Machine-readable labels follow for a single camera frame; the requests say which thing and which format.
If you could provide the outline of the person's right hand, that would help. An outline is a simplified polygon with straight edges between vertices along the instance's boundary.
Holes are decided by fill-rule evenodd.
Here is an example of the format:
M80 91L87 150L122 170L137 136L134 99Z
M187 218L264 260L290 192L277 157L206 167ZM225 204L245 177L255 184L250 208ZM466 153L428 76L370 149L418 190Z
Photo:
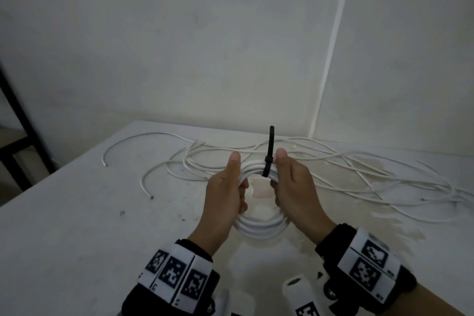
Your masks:
M293 160L293 178L278 176L277 182L270 182L275 203L297 229L318 245L334 230L336 223L324 212L308 167Z

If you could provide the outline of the person's left hand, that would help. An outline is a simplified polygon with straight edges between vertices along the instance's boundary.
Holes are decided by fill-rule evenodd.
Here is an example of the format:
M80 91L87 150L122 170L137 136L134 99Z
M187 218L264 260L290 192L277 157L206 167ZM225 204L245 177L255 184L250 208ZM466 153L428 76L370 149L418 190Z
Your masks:
M248 188L247 179L239 183L228 182L228 164L213 175L206 186L202 216L187 239L213 257L227 240L237 217L246 212Z

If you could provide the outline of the person's right forearm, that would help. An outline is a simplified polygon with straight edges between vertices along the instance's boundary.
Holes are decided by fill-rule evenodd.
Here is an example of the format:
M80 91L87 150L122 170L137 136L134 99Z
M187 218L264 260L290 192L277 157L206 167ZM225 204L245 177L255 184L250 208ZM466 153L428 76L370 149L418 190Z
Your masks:
M418 284L411 292L401 293L388 309L376 316L465 316L465 314Z

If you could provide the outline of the black marker band left wrist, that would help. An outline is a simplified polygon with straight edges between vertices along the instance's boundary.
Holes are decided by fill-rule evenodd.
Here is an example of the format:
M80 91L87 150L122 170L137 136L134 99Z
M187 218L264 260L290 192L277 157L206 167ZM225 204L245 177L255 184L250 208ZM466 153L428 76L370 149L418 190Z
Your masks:
M119 316L212 316L219 280L211 256L192 241L179 239L154 254Z

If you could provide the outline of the black marker band wrist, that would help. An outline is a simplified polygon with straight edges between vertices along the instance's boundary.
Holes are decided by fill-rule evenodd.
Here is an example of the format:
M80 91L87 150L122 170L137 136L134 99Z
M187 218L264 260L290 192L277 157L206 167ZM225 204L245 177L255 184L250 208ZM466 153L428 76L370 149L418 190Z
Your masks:
M382 314L418 284L396 254L364 228L341 223L311 240L328 275L323 292L336 316L355 316L360 308Z
M192 241L179 239L154 254L119 316L212 316L219 280L211 256Z

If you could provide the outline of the black marker band right wrist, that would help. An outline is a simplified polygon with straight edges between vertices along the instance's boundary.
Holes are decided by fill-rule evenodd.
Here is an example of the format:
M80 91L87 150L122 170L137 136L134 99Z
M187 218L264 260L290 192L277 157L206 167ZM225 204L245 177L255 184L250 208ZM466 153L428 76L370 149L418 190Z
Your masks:
M341 223L311 240L328 275L323 292L336 316L355 316L360 308L382 314L418 284L396 254L364 228Z

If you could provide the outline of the white wall conduit strip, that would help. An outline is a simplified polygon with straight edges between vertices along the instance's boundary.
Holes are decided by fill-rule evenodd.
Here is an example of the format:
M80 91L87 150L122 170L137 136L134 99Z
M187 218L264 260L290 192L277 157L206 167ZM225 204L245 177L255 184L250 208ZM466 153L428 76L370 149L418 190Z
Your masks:
M311 107L311 123L309 123L309 129L307 136L310 138L316 138L317 133L317 121L319 112L321 109L325 87L329 77L330 65L336 45L337 35L343 16L346 0L336 0L337 3L333 8L334 11L330 14L330 33L327 38L324 39L324 62L320 77L317 79L317 88L315 90L314 105Z

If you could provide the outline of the black metal frame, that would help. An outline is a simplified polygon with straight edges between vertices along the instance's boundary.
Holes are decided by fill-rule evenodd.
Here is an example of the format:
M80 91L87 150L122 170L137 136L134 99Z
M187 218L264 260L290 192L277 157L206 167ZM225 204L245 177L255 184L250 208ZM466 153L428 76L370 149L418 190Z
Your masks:
M57 168L11 87L1 62L0 90L22 126L22 130L0 127L0 163L9 172L19 189L24 192L33 185L17 162L16 154L33 147L50 175L55 173Z

